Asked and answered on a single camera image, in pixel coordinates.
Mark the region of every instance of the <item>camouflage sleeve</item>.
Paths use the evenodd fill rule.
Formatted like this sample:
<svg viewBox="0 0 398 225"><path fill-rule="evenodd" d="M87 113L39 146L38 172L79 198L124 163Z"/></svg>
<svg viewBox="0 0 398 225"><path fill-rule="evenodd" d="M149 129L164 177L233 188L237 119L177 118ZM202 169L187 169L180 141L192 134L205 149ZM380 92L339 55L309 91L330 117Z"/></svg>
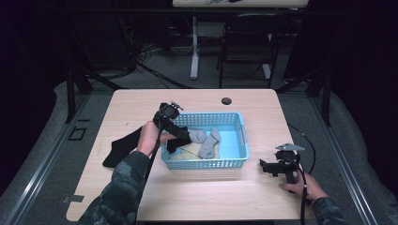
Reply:
<svg viewBox="0 0 398 225"><path fill-rule="evenodd" d="M340 225L348 224L342 210L331 198L319 198L313 204L316 221L321 225Z"/></svg>
<svg viewBox="0 0 398 225"><path fill-rule="evenodd" d="M111 183L88 206L78 224L133 224L148 163L148 156L134 151L117 164Z"/></svg>

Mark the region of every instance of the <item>blue plastic basket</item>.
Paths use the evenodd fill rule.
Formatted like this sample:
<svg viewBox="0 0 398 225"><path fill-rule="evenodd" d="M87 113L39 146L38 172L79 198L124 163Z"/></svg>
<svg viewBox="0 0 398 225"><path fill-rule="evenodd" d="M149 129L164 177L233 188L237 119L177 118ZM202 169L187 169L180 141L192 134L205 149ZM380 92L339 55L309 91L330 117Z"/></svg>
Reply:
<svg viewBox="0 0 398 225"><path fill-rule="evenodd" d="M239 112L182 113L175 121L179 127L201 128L209 133L216 127L221 135L219 158L171 160L166 146L161 148L161 159L170 170L240 168L249 158L249 145L242 115Z"/></svg>

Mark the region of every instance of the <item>gray sock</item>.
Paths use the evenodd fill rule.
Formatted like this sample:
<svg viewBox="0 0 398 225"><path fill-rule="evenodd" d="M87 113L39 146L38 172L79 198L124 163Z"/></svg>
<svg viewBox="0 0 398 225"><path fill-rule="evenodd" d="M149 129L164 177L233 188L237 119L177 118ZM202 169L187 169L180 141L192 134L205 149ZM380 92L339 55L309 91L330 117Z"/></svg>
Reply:
<svg viewBox="0 0 398 225"><path fill-rule="evenodd" d="M189 128L188 132L190 133L191 142L193 143L202 143L206 139L206 132L200 128Z"/></svg>
<svg viewBox="0 0 398 225"><path fill-rule="evenodd" d="M214 145L221 140L219 130L215 127L211 130L205 141L202 143L199 149L199 157L203 159L209 159L215 157Z"/></svg>

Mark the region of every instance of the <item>wooden table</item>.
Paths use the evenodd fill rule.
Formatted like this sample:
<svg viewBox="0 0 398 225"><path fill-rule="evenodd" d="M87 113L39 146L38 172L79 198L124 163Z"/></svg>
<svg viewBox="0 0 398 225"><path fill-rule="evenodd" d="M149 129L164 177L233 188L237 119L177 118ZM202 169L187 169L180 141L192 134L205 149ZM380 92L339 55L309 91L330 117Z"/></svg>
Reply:
<svg viewBox="0 0 398 225"><path fill-rule="evenodd" d="M222 98L231 98L223 105ZM241 169L170 171L156 155L138 221L298 219L300 197L279 188L284 175L263 173L262 158L275 162L275 146L291 143L277 95L270 89L119 90L105 114L99 134L72 202L68 220L78 220L87 206L110 182L112 170L102 167L111 142L151 120L162 102L177 101L184 113L241 112L250 157ZM307 218L313 217L310 208Z"/></svg>

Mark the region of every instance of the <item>hand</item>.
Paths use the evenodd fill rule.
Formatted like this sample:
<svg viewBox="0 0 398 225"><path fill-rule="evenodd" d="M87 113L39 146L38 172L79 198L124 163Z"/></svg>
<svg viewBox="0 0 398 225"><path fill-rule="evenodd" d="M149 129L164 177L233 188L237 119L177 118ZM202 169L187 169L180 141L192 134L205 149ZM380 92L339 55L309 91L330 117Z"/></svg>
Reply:
<svg viewBox="0 0 398 225"><path fill-rule="evenodd" d="M302 196L302 190L304 187L304 181L302 179L301 172L297 172L297 183L296 184L279 184L284 190L291 190ZM316 180L309 174L305 173L305 180L307 182L307 199L315 201L322 197L328 197L326 192L318 185Z"/></svg>
<svg viewBox="0 0 398 225"><path fill-rule="evenodd" d="M141 130L140 140L138 141L137 150L150 156L156 145L158 139L159 129L152 121L146 122ZM161 143L164 144L167 140L175 139L176 137L170 133L161 134Z"/></svg>

